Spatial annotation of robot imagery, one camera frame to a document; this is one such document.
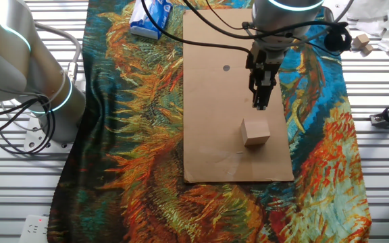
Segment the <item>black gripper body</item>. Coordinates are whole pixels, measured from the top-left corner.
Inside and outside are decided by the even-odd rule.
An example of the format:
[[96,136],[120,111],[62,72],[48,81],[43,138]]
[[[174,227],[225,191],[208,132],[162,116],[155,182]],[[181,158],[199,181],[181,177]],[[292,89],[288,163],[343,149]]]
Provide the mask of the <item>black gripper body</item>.
[[247,56],[247,69],[262,70],[275,76],[284,60],[284,50],[269,50],[253,45]]

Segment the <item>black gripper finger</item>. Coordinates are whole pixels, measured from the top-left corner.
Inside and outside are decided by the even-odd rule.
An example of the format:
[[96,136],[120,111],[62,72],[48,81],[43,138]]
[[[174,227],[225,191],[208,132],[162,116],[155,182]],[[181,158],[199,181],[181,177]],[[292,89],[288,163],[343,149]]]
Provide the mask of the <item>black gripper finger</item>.
[[271,83],[271,73],[266,72],[261,78],[256,79],[256,108],[258,110],[265,110],[269,104],[269,99],[273,89]]
[[255,77],[253,76],[252,73],[250,73],[250,75],[249,75],[249,90],[253,94],[253,101],[255,101],[257,90],[255,89]]

